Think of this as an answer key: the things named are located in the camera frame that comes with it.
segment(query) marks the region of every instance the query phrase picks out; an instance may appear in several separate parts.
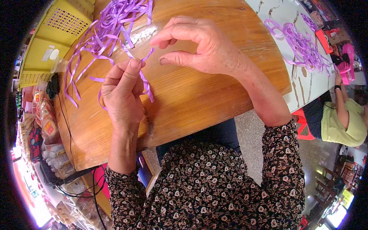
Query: clear plastic cup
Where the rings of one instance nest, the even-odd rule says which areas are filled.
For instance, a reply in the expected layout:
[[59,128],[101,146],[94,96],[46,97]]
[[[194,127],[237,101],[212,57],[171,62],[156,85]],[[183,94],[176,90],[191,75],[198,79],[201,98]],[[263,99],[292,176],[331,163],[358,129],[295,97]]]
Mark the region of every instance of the clear plastic cup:
[[69,61],[65,60],[64,58],[61,58],[59,56],[56,56],[54,59],[54,62],[51,65],[51,73],[55,72],[65,72],[67,70]]

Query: tiled floor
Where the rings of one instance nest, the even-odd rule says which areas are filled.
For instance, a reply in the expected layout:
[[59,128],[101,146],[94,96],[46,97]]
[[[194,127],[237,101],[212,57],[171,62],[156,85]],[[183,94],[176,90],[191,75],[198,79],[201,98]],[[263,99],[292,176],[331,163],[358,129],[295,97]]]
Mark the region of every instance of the tiled floor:
[[[248,166],[248,175],[260,185],[262,182],[263,167],[262,135],[265,130],[264,124],[254,110],[235,117],[235,123],[240,149]],[[299,145],[299,153],[303,163],[306,181],[305,213],[309,213],[314,205],[313,195],[315,191],[315,177],[317,176],[316,170],[322,170],[322,167],[319,165],[320,162],[327,163],[328,166],[333,167],[338,145],[319,140],[300,140]],[[155,149],[146,150],[143,154],[153,174],[158,175],[160,166]]]

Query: hand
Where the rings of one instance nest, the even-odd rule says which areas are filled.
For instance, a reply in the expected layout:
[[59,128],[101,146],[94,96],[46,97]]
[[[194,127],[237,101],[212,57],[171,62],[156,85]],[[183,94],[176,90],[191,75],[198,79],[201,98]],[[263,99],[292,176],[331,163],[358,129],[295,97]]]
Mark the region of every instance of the hand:
[[249,71],[252,62],[226,35],[209,19],[187,16],[172,18],[165,27],[150,40],[150,45],[165,49],[177,40],[192,40],[198,43],[195,54],[186,51],[167,53],[160,58],[160,64],[174,64],[192,67],[210,74],[227,74]]
[[139,59],[119,62],[102,83],[103,102],[115,131],[129,131],[132,126],[138,130],[143,119],[143,105],[139,96],[144,87],[139,71],[144,66],[145,63]]
[[335,85],[341,85],[341,83],[343,82],[341,75],[339,73],[336,73],[336,78],[335,78]]

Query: blue jeans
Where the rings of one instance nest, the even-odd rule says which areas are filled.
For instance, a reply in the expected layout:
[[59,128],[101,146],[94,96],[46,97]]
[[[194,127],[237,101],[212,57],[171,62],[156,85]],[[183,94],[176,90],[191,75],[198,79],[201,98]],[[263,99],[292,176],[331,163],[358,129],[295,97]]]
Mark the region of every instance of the blue jeans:
[[195,132],[188,136],[182,137],[175,141],[168,142],[163,145],[159,145],[156,147],[157,157],[159,158],[159,163],[161,165],[161,160],[165,153],[169,151],[169,149],[180,143],[184,143],[185,141],[196,141],[196,142],[205,142],[211,144],[219,144],[228,148],[232,148],[237,152],[240,152],[240,146],[238,141],[238,135],[236,133],[236,126],[234,118],[231,118],[227,121],[221,122],[217,125],[208,127],[204,130]]
[[330,91],[325,92],[321,97],[313,100],[303,107],[305,119],[307,120],[308,128],[311,134],[316,139],[322,140],[322,117],[323,117],[323,106],[325,102],[331,102]]

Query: yellow plastic crate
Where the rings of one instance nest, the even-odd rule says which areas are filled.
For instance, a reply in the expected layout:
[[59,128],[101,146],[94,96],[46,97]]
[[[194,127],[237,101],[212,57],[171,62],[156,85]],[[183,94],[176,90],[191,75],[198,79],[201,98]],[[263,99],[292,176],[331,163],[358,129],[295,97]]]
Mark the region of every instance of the yellow plastic crate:
[[89,0],[55,0],[43,15],[33,36],[20,70],[18,90],[37,85],[38,79],[49,81],[52,51],[64,57],[71,45],[92,23],[94,6]]

